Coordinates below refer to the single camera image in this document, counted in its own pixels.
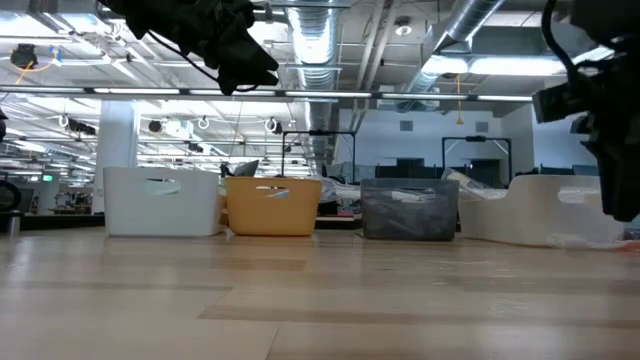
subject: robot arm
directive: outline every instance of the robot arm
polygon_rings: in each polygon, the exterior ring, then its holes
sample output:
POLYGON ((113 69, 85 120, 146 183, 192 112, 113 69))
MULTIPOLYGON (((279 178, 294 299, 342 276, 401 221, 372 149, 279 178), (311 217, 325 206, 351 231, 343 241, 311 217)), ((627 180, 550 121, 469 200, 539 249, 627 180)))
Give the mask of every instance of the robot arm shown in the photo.
POLYGON ((218 70, 218 78, 198 69, 217 81, 225 95, 240 85, 278 84, 270 73, 278 63, 247 32, 254 23, 249 0, 98 1, 123 16, 136 38, 153 31, 178 44, 179 50, 171 50, 181 56, 193 52, 202 57, 207 67, 218 70))
POLYGON ((615 50, 611 59, 573 64, 551 34, 557 0, 548 0, 542 31, 567 68, 568 82, 534 95, 538 122, 587 112, 572 132, 589 135, 582 144, 597 159, 605 214, 629 222, 640 213, 640 1, 574 0, 571 23, 597 43, 615 50), (586 76, 581 68, 597 75, 586 76))

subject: gray storage bin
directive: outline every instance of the gray storage bin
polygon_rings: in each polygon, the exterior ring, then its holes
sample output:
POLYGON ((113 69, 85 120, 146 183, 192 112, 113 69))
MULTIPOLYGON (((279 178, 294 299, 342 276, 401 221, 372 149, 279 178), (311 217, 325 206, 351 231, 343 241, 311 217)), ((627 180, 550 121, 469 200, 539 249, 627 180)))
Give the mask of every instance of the gray storage bin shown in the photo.
POLYGON ((453 240, 458 190, 455 180, 364 179, 361 183, 364 236, 453 240))

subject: cable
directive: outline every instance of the cable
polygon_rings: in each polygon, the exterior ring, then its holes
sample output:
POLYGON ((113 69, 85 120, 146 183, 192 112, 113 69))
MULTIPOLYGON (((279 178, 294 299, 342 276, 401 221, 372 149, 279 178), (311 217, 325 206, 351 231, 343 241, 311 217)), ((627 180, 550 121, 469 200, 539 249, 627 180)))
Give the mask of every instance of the cable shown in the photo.
MULTIPOLYGON (((200 71, 204 76, 208 77, 209 79, 213 80, 216 82, 216 84, 220 85, 220 81, 218 80, 217 77, 209 74, 207 71, 205 71, 203 68, 201 68, 198 64, 196 64, 193 60, 189 59, 189 57, 187 55, 184 55, 183 53, 181 53, 180 51, 176 50, 173 48, 173 46, 167 44, 166 42, 160 40, 160 38, 158 36, 156 36, 156 34, 152 33, 151 31, 149 31, 149 36, 151 36, 151 38, 153 40, 155 40, 158 44, 164 46, 165 48, 167 48, 169 51, 178 54, 181 58, 185 59, 189 64, 191 64, 191 66, 193 66, 196 70, 200 71)), ((258 88, 258 85, 253 85, 249 88, 246 89, 238 89, 236 88, 236 92, 249 92, 249 91, 253 91, 255 89, 258 88)))
POLYGON ((195 62, 193 62, 193 60, 189 59, 189 57, 187 55, 184 55, 183 53, 181 53, 180 51, 176 50, 173 48, 173 46, 167 44, 166 42, 160 40, 160 38, 158 36, 156 36, 156 34, 154 34, 153 32, 149 31, 149 36, 151 36, 151 38, 153 40, 155 40, 158 44, 164 46, 165 48, 167 48, 167 50, 178 54, 181 58, 185 59, 189 64, 191 64, 191 66, 193 66, 196 70, 200 71, 204 76, 208 77, 209 79, 215 81, 217 84, 219 84, 220 82, 218 81, 218 78, 216 78, 215 76, 209 74, 208 72, 206 72, 204 69, 202 69, 200 66, 198 66, 198 64, 196 64, 195 62))
MULTIPOLYGON (((29 62, 29 65, 27 65, 27 69, 30 68, 33 65, 33 61, 29 62)), ((22 74, 20 75, 20 77, 18 78, 18 80, 16 81, 15 85, 20 84, 20 81, 22 81, 22 79, 24 78, 25 75, 27 75, 27 69, 20 69, 22 70, 22 74)))
POLYGON ((240 102, 240 109, 238 109, 238 120, 236 121, 236 131, 233 133, 233 141, 231 142, 231 149, 229 150, 229 160, 231 161, 231 156, 233 155, 233 148, 236 145, 236 137, 238 136, 238 128, 240 128, 240 116, 242 116, 242 105, 244 102, 240 102))
POLYGON ((551 49, 558 59, 560 59, 562 65, 567 69, 567 78, 569 83, 571 83, 576 76, 579 75, 578 68, 574 65, 567 52, 558 44, 556 39, 553 37, 553 32, 551 31, 551 16, 553 15, 553 10, 557 3, 558 0, 548 0, 544 7, 541 24, 542 36, 544 37, 544 41, 547 43, 547 46, 549 46, 549 49, 551 49))

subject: silver duct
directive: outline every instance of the silver duct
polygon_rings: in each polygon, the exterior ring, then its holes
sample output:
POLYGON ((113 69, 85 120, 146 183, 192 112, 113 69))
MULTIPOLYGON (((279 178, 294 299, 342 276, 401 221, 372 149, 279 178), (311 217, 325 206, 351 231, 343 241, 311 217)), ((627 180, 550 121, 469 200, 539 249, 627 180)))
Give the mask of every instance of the silver duct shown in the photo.
MULTIPOLYGON (((336 61, 338 10, 320 8, 287 8, 292 28, 296 62, 304 65, 333 65, 336 61)), ((300 86, 305 90, 333 90, 336 72, 327 69, 301 69, 300 86)), ((305 103, 305 122, 308 130, 329 130, 331 103, 305 103)), ((310 156, 326 158, 325 137, 309 139, 310 156)))
MULTIPOLYGON (((446 27, 443 33, 438 33, 437 29, 431 27, 427 34, 429 41, 427 49, 427 62, 434 52, 471 40, 480 30, 489 17, 498 10, 505 0, 458 0, 456 1, 451 16, 446 20, 446 27)), ((429 91, 441 74, 423 72, 422 69, 404 87, 404 92, 424 93, 429 91)), ((422 111, 427 105, 420 101, 402 101, 396 106, 399 112, 422 111)))

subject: fluorescent light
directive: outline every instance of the fluorescent light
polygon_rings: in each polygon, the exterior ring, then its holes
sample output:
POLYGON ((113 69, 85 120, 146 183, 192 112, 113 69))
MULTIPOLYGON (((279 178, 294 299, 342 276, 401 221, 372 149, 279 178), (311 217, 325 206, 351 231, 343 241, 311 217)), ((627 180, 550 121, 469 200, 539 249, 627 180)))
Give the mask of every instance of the fluorescent light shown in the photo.
POLYGON ((469 72, 469 65, 464 59, 433 55, 424 66, 422 66, 422 72, 464 74, 469 72))
MULTIPOLYGON (((202 89, 202 90, 197 90, 197 89, 193 89, 193 90, 189 90, 189 93, 191 95, 206 95, 206 96, 222 96, 222 91, 220 90, 215 90, 215 89, 202 89)), ((237 94, 233 94, 234 96, 243 96, 245 94, 248 94, 249 96, 275 96, 276 92, 272 91, 272 90, 252 90, 246 93, 237 93, 237 94)))
POLYGON ((531 102, 531 96, 478 95, 479 101, 531 102))
POLYGON ((413 29, 409 25, 398 26, 398 28, 396 29, 396 35, 398 35, 398 36, 407 36, 407 35, 411 34, 412 30, 413 29))
POLYGON ((599 61, 608 58, 615 54, 615 51, 609 49, 608 47, 598 46, 595 49, 589 50, 583 54, 580 54, 573 58, 573 63, 577 64, 583 62, 585 60, 590 61, 599 61))
POLYGON ((305 91, 305 90, 291 90, 285 91, 286 96, 300 96, 300 97, 334 97, 334 98, 359 98, 368 99, 371 97, 369 92, 338 92, 338 91, 305 91))
POLYGON ((559 60, 540 57, 481 57, 469 67, 470 73, 479 75, 549 76, 562 70, 559 60))
POLYGON ((85 171, 92 171, 93 170, 92 168, 90 168, 88 166, 82 166, 82 165, 78 165, 78 164, 72 164, 72 166, 74 168, 85 170, 85 171))
POLYGON ((42 175, 42 171, 9 171, 13 175, 42 175))
POLYGON ((48 87, 48 86, 0 86, 0 92, 13 92, 13 93, 84 93, 83 88, 73 87, 48 87))
POLYGON ((19 44, 19 43, 29 43, 33 45, 59 45, 59 44, 72 44, 74 41, 71 39, 63 38, 63 37, 33 37, 33 36, 9 36, 0 38, 0 43, 10 43, 10 44, 19 44))
POLYGON ((20 148, 23 148, 25 150, 35 151, 35 152, 46 152, 47 151, 47 149, 44 146, 38 145, 38 144, 34 144, 32 142, 29 142, 29 141, 14 140, 13 142, 16 143, 16 145, 18 145, 20 148))
POLYGON ((455 100, 455 101, 463 101, 467 100, 467 95, 447 95, 447 94, 437 94, 437 93, 426 93, 426 94, 405 94, 405 93, 383 93, 383 99, 393 99, 393 100, 455 100))
POLYGON ((12 128, 7 128, 7 134, 13 134, 13 135, 18 135, 18 136, 27 136, 27 134, 23 133, 20 130, 16 130, 16 129, 12 129, 12 128))
POLYGON ((191 95, 222 96, 220 90, 189 90, 191 95))
POLYGON ((96 88, 98 94, 149 94, 149 95, 177 95, 180 94, 178 89, 127 89, 127 88, 96 88))

